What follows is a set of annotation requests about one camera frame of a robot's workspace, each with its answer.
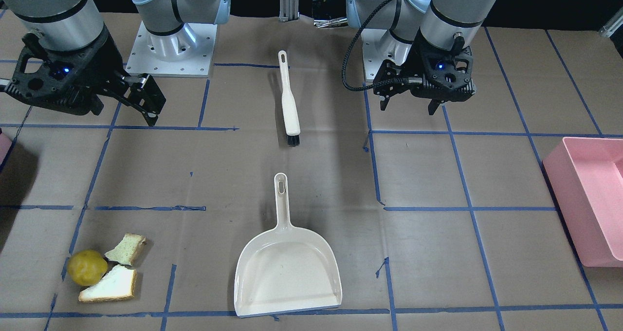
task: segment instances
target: black cable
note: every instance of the black cable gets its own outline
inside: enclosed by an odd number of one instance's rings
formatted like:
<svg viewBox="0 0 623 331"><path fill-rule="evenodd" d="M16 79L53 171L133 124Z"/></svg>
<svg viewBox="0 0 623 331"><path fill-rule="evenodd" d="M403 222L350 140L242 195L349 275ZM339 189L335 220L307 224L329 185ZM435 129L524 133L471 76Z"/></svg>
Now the black cable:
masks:
<svg viewBox="0 0 623 331"><path fill-rule="evenodd" d="M363 30L366 28L367 24L370 23L372 18L374 18L374 16L385 5L387 5L388 3L392 2L392 1L393 0L385 0L385 1L381 2L376 7L376 9L374 9L370 13L370 15L366 18L366 20L361 24L361 27L359 28L359 30L357 30L357 33L354 35L354 38L352 38L352 41L351 41L350 45L348 46L347 53L344 56L344 62L342 63L342 83L344 84L344 87L346 89L349 89L352 92L362 92L364 90L369 90L369 89L373 89L373 88L376 88L376 87L382 87L382 86L389 85L389 84L399 84L399 83L405 84L405 83L409 82L409 80L407 78L392 78L392 79L383 80L382 82L372 83L371 85L367 85L365 87L352 87L347 82L348 59L350 58L351 51L354 48L354 45L357 42L357 39L361 36L361 32L363 32Z"/></svg>

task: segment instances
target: cream dustpan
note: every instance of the cream dustpan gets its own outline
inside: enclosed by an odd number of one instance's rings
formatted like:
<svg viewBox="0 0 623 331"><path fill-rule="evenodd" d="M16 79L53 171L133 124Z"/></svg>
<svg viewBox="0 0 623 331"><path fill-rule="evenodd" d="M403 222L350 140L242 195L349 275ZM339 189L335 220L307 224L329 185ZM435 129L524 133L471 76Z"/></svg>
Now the cream dustpan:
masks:
<svg viewBox="0 0 623 331"><path fill-rule="evenodd" d="M290 222L288 178L275 175L276 227L242 250L234 281L239 317L338 307L342 285L329 244Z"/></svg>

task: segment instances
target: lemon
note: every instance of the lemon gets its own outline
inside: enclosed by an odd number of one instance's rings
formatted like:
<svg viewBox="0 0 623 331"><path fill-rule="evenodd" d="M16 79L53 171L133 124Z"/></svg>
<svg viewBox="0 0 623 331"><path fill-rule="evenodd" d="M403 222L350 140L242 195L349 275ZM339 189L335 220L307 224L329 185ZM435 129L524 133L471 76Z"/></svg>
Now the lemon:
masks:
<svg viewBox="0 0 623 331"><path fill-rule="evenodd" d="M67 262L67 272L72 280L81 286L95 285L109 269L102 254L93 249L75 253Z"/></svg>

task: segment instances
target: pink bin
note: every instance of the pink bin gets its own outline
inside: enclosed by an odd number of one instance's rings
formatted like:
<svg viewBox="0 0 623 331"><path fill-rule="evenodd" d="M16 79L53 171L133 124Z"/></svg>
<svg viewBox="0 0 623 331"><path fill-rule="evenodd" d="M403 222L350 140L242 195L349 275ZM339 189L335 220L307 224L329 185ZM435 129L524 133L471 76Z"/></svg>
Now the pink bin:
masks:
<svg viewBox="0 0 623 331"><path fill-rule="evenodd" d="M623 140L563 138L543 165L582 264L623 267Z"/></svg>

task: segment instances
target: bread slice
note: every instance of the bread slice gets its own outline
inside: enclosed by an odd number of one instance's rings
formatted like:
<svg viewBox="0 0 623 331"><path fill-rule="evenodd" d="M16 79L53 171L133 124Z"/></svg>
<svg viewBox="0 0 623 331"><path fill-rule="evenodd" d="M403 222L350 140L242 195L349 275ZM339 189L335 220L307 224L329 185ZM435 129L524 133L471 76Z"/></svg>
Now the bread slice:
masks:
<svg viewBox="0 0 623 331"><path fill-rule="evenodd" d="M107 251L104 256L113 262L132 266L134 260L143 250L147 239L145 236L137 234L125 234L123 240L111 251Z"/></svg>
<svg viewBox="0 0 623 331"><path fill-rule="evenodd" d="M136 270L115 265L100 282L81 291L78 301L89 303L131 299L134 298L135 283Z"/></svg>

